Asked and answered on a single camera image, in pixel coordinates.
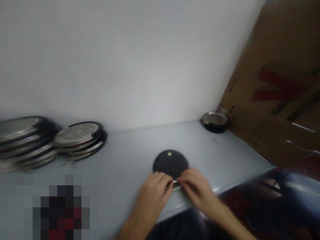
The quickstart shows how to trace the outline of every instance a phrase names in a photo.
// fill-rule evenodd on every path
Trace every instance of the perforated metal grill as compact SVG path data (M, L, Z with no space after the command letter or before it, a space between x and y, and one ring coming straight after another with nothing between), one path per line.
M98 130L95 123L82 123L60 131L54 142L58 144L77 143L86 139L91 139L92 134Z
M77 140L87 135L91 135L98 129L98 125L94 123L84 123L66 129L59 135L61 140Z
M38 118L17 119L17 120L0 123L0 128L4 129L5 131L12 131L12 132L23 131L31 128L38 121L39 121Z
M207 124L223 125L227 123L227 117L219 112L210 112L203 116L203 121Z

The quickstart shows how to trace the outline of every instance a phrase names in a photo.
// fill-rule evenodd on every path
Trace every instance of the finger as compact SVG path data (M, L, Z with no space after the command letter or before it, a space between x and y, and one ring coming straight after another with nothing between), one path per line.
M166 190L166 192L164 193L163 197L162 197L162 204L163 206L166 205L167 201L169 200L171 194L172 194L172 189L173 189L173 182L171 182Z
M152 175L151 180L155 179L159 174L160 174L159 172L155 172L155 173Z
M164 190L168 182L173 182L173 178L169 175L164 175L159 182L160 188L163 188Z
M190 198L191 202L195 204L198 198L197 194L192 190L192 188L187 183L180 183L180 185L182 186L183 190L186 192L186 194Z
M201 183L202 183L201 179L195 177L191 173L184 174L183 176L177 178L177 180L179 182L189 182L197 188L201 187Z
M189 168L187 169L186 171L184 171L182 174L181 174L181 177L186 175L186 174L192 174L193 176L197 177L197 178L201 178L202 177L202 174L195 170L195 168Z
M144 181L144 185L148 184L152 178L152 174L149 174L147 179Z
M152 181L156 184L160 182L160 180L165 176L166 174L164 172L159 173Z

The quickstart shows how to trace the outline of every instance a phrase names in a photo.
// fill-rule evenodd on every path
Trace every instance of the stack of round vent covers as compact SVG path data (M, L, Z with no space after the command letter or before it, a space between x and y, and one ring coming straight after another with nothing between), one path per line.
M34 169L57 158L52 140L55 124L41 116L0 122L0 159L14 167Z
M223 133L228 126L228 118L219 112L208 112L202 116L203 126L210 132Z
M107 133L98 122L81 122L58 132L53 143L67 160L77 161L96 153L107 140Z

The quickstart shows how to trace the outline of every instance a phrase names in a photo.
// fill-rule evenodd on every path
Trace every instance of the person's right hand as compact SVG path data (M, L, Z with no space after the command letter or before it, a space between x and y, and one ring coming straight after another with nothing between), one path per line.
M189 168L177 178L191 203L212 220L225 210L225 205L212 191L210 183L197 169Z

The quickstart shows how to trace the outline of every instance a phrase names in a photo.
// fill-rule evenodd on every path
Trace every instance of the metal mesh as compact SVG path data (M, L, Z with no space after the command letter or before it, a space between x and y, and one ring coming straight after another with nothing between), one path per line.
M38 118L24 118L0 123L0 128L6 131L19 131L31 128L39 121Z
M61 135L60 140L78 140L85 136L89 136L97 131L99 126L94 123L83 123L66 129Z
M216 115L216 114L209 114L208 116L205 117L205 120L207 122L216 124L216 125L222 125L223 124L223 117Z

